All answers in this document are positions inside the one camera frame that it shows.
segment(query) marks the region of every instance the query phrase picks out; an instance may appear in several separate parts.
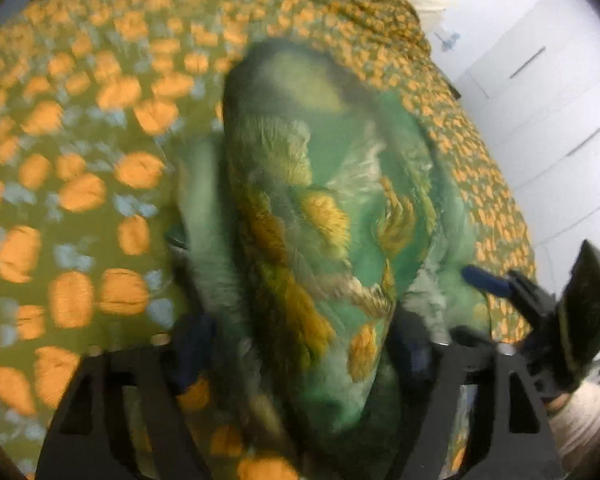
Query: bed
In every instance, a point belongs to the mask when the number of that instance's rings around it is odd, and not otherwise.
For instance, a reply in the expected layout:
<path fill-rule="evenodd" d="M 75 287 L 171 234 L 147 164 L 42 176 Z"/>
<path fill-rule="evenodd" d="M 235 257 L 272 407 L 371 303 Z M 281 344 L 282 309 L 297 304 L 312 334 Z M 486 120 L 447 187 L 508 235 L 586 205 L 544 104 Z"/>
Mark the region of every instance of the bed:
<path fill-rule="evenodd" d="M 397 92 L 458 183 L 475 263 L 534 275 L 522 216 L 407 1 L 35 0 L 0 28 L 0 444 L 28 478 L 80 355 L 144 344 L 186 311 L 163 239 L 174 142 L 222 130 L 224 75 L 268 37 Z M 487 309 L 494 338 L 525 333 L 508 304 Z M 254 458 L 210 391 L 203 378 L 180 402 L 215 477 L 296 478 Z"/>

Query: white cabinet door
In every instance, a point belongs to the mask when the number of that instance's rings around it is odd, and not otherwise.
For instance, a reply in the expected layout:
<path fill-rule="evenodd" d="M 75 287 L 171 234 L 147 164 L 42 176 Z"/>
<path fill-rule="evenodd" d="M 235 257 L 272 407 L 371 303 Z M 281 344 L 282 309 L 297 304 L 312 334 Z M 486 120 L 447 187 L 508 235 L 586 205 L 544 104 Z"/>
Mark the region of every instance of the white cabinet door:
<path fill-rule="evenodd" d="M 541 0 L 469 72 L 494 98 L 529 67 L 558 52 L 595 17 L 584 0 Z"/>
<path fill-rule="evenodd" d="M 534 259 L 536 261 L 536 281 L 538 285 L 554 294 L 560 292 L 560 289 L 555 286 L 554 269 L 545 246 L 534 247 Z"/>
<path fill-rule="evenodd" d="M 522 127 L 491 149 L 509 186 L 516 190 L 557 164 L 600 128 L 600 81 L 561 110 Z"/>
<path fill-rule="evenodd" d="M 524 71 L 487 106 L 470 112 L 487 146 L 537 124 L 600 81 L 600 24 L 593 23 L 546 63 Z"/>
<path fill-rule="evenodd" d="M 489 104 L 489 98 L 469 72 L 465 72 L 454 81 L 456 90 L 460 92 L 460 104 L 471 114 Z"/>
<path fill-rule="evenodd" d="M 536 244 L 600 208 L 600 132 L 514 196 Z"/>
<path fill-rule="evenodd" d="M 544 244 L 551 259 L 558 290 L 569 281 L 571 267 L 585 239 L 590 240 L 600 249 L 600 209 Z"/>

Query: bedspread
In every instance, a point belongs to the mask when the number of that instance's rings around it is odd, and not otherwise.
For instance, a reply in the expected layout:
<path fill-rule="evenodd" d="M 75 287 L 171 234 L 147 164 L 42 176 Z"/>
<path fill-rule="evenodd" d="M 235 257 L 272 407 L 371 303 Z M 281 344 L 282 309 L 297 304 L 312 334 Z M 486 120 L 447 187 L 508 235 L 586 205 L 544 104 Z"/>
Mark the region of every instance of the bedspread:
<path fill-rule="evenodd" d="M 222 130 L 224 74 L 271 36 L 396 92 L 458 182 L 476 263 L 533 275 L 522 216 L 406 1 L 35 0 L 0 29 L 0 443 L 25 474 L 80 355 L 145 343 L 186 310 L 162 236 L 175 145 Z M 487 312 L 495 338 L 523 335 L 508 304 Z M 180 402 L 215 478 L 297 477 L 250 446 L 207 378 Z"/>

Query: cabinet handle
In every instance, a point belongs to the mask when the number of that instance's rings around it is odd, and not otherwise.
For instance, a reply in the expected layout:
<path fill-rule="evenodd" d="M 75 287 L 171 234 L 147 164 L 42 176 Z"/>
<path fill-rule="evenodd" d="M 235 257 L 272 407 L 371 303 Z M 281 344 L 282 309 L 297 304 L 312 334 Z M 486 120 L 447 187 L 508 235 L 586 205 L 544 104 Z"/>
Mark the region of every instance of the cabinet handle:
<path fill-rule="evenodd" d="M 540 54 L 542 54 L 544 51 L 546 50 L 546 47 L 542 47 L 540 50 L 538 50 L 535 54 L 533 54 L 533 56 L 531 56 L 529 59 L 527 59 L 522 66 L 517 69 L 513 74 L 511 74 L 509 76 L 509 79 L 513 79 L 515 78 L 515 76 L 517 76 L 520 72 L 522 72 L 527 66 L 529 66 L 529 64 L 538 56 L 540 56 Z"/>
<path fill-rule="evenodd" d="M 587 137 L 586 139 L 584 139 L 580 144 L 578 144 L 569 153 L 567 153 L 567 156 L 574 155 L 580 148 L 582 148 L 585 144 L 587 144 L 591 139 L 593 139 L 593 137 L 595 137 L 599 133 L 600 133 L 600 126 L 597 127 L 596 131 L 593 132 L 589 137 Z"/>

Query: person's arm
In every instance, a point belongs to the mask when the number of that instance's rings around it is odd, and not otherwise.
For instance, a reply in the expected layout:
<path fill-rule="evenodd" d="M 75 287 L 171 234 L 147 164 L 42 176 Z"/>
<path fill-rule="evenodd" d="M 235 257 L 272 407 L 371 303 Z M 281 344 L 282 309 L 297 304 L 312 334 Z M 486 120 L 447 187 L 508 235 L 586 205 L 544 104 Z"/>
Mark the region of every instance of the person's arm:
<path fill-rule="evenodd" d="M 569 479 L 598 478 L 600 469 L 600 386 L 582 383 L 571 395 L 547 406 L 549 424 Z"/>

